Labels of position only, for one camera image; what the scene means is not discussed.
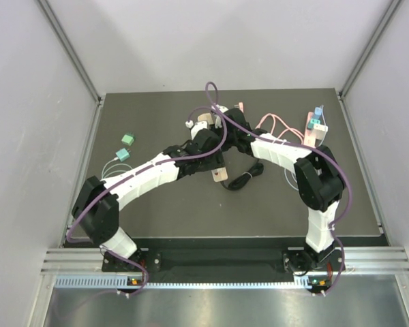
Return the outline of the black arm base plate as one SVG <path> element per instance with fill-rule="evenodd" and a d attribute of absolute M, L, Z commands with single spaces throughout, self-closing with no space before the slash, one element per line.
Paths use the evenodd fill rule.
<path fill-rule="evenodd" d="M 130 256 L 113 254 L 107 250 L 104 254 L 102 270 L 106 272 L 126 272 L 137 270 L 137 265 L 149 273 L 162 273 L 175 268 L 210 268 L 217 274 L 225 268 L 251 268 L 254 273 L 296 273 L 326 271 L 336 272 L 343 263 L 342 250 L 329 249 L 315 253 L 306 246 L 294 249 L 280 248 L 215 248 L 215 249 L 139 249 Z"/>

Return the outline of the teal charger plug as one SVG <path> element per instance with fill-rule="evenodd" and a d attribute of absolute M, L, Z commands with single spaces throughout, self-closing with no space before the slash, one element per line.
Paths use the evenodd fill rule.
<path fill-rule="evenodd" d="M 116 153 L 116 158 L 120 161 L 120 162 L 124 162 L 125 160 L 130 158 L 130 152 L 128 149 L 126 148 L 122 148 L 120 150 L 118 150 Z"/>

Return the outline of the light blue charger plug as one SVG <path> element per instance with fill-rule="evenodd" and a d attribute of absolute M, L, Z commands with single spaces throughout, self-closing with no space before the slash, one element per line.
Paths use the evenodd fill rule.
<path fill-rule="evenodd" d="M 313 117 L 318 119 L 322 115 L 322 107 L 315 107 Z"/>

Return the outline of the pink power strip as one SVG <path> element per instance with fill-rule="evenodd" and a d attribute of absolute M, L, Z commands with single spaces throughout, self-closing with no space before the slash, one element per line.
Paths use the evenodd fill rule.
<path fill-rule="evenodd" d="M 316 148 L 322 142 L 324 138 L 324 132 L 320 130 L 320 134 L 318 135 L 317 134 L 318 129 L 314 127 L 314 124 L 312 124 L 311 129 L 309 128 L 309 124 L 313 117 L 314 117 L 314 112 L 308 112 L 307 120 L 305 124 L 303 144 L 306 146 Z"/>

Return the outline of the green charger plug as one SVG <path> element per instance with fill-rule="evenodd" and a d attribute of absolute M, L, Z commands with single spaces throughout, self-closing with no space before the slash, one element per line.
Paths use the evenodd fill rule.
<path fill-rule="evenodd" d="M 131 146 L 135 142 L 135 136 L 132 133 L 126 133 L 123 135 L 121 142 L 124 145 Z"/>

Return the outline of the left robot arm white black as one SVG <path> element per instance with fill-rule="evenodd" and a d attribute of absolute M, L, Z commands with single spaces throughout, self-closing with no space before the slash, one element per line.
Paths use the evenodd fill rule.
<path fill-rule="evenodd" d="M 126 270 L 134 270 L 141 261 L 137 244 L 120 227 L 119 213 L 129 203 L 151 190 L 198 172 L 224 166 L 222 147 L 227 131 L 201 129 L 182 145 L 169 146 L 152 160 L 123 174 L 100 180 L 88 178 L 72 209 L 74 228 L 80 226 L 93 245 L 117 256 Z"/>

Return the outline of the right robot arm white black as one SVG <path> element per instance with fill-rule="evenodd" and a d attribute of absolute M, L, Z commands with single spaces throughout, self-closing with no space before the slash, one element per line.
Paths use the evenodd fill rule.
<path fill-rule="evenodd" d="M 263 129 L 252 129 L 239 108 L 217 107 L 228 124 L 225 145 L 295 174 L 301 200 L 308 209 L 304 259 L 312 269 L 329 262 L 335 246 L 335 214 L 346 188 L 346 176 L 326 146 L 287 143 Z"/>

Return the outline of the beige power strip red sockets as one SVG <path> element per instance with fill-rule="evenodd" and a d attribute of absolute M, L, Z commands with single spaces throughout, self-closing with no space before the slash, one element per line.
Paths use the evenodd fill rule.
<path fill-rule="evenodd" d="M 205 127 L 208 130 L 211 130 L 211 127 L 214 124 L 214 120 L 212 117 L 211 113 L 205 113 L 205 114 L 200 114 L 197 118 L 196 126 L 199 127 L 200 130 L 204 129 Z M 216 146 L 219 144 L 219 142 L 212 141 L 211 145 L 212 147 L 209 150 L 205 150 L 206 153 L 211 151 L 211 158 L 212 159 L 217 159 L 217 150 Z M 216 163 L 213 164 L 215 167 L 211 170 L 211 174 L 213 177 L 213 180 L 216 183 L 224 182 L 228 180 L 228 173 L 226 170 L 226 167 L 224 166 L 224 163 L 222 166 L 217 165 Z"/>

